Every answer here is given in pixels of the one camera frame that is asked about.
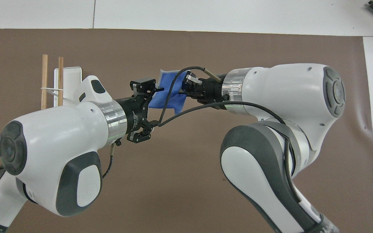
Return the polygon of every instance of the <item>wooden chopstick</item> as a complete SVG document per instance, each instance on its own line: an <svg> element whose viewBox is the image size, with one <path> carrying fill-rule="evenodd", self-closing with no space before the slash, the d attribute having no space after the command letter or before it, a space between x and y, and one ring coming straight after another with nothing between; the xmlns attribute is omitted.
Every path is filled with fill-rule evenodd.
<svg viewBox="0 0 373 233"><path fill-rule="evenodd" d="M47 54L43 54L43 68L41 74L41 87L47 88L47 69L49 63L49 56ZM47 90L41 89L41 110L47 108Z"/></svg>
<svg viewBox="0 0 373 233"><path fill-rule="evenodd" d="M62 85L62 72L64 68L63 57L58 57L58 89L63 89ZM63 90L58 91L58 106L62 106Z"/></svg>

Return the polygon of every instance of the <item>silver metal ring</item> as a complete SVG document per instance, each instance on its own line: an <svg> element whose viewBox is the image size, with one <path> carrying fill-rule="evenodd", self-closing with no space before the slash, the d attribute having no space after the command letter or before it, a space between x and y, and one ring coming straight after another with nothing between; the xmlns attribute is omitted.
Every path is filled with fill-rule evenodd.
<svg viewBox="0 0 373 233"><path fill-rule="evenodd" d="M99 107L107 121L108 137L105 146L123 137L128 128L128 121L122 106L114 100L105 104L93 103Z"/></svg>
<svg viewBox="0 0 373 233"><path fill-rule="evenodd" d="M229 101L243 101L241 96L241 91L243 89L244 77L247 75L248 71L252 68L242 68L230 71L222 83L222 94L228 94L230 96ZM229 112L240 114L240 115L250 115L244 108L244 105L225 105Z"/></svg>

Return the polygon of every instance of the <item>gray joint cap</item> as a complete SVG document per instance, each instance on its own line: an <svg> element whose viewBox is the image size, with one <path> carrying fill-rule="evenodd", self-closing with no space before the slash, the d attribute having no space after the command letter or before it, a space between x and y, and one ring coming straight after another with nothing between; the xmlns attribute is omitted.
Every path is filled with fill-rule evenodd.
<svg viewBox="0 0 373 233"><path fill-rule="evenodd" d="M0 158L12 175L22 172L27 161L27 143L19 121L9 122L0 135Z"/></svg>
<svg viewBox="0 0 373 233"><path fill-rule="evenodd" d="M340 75L329 66L323 69L323 96L327 109L335 118L345 110L345 88Z"/></svg>

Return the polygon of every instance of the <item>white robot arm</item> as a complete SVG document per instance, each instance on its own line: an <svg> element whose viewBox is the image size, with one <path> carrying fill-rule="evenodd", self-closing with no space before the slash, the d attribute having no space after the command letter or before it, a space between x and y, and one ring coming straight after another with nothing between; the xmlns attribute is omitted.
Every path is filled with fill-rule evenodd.
<svg viewBox="0 0 373 233"><path fill-rule="evenodd" d="M131 81L132 97L113 100L95 77L76 90L75 106L58 106L20 116L0 136L0 233L25 201L60 215L85 210L102 188L97 150L128 134L135 143L150 138L148 104L154 79Z"/></svg>
<svg viewBox="0 0 373 233"><path fill-rule="evenodd" d="M33 112L6 125L0 137L0 233L27 200L61 216L83 211L102 187L97 150L119 145L125 134L135 143L148 140L153 127L163 125L147 120L148 104L162 90L155 80L131 81L130 88L132 97L112 100L97 78L86 78L74 94L77 105ZM344 87L333 69L318 64L254 67L215 80L189 72L182 93L260 120L227 133L220 162L230 183L276 232L339 232L291 181L317 158L325 134L343 112ZM231 101L263 105L282 119L278 123L262 110Z"/></svg>
<svg viewBox="0 0 373 233"><path fill-rule="evenodd" d="M345 90L339 74L326 65L286 64L235 69L221 75L221 81L188 75L183 93L200 103L250 102L283 119L283 124L278 123L267 112L248 105L219 107L259 119L227 133L220 160L229 182L275 232L339 232L291 181L317 158L324 136L342 115Z"/></svg>

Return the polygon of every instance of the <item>blue towel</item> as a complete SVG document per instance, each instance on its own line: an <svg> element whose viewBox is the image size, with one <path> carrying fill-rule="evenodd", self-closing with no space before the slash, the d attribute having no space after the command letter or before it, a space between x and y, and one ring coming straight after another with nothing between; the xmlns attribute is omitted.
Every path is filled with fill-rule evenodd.
<svg viewBox="0 0 373 233"><path fill-rule="evenodd" d="M149 104L150 108L162 108L165 105L166 97L169 93L169 88L171 87L171 83L175 78L175 75L179 71L160 71L160 81L159 86L164 87L165 90L161 92L157 92L154 96L154 98L151 100L151 103ZM184 107L185 99L187 98L184 94L178 94L179 89L182 85L182 80L185 77L185 74L187 72L183 72L178 76L178 78L175 81L174 87L171 91L171 97L169 99L167 108L173 108L175 111L175 114L178 114L182 111L182 108Z"/></svg>

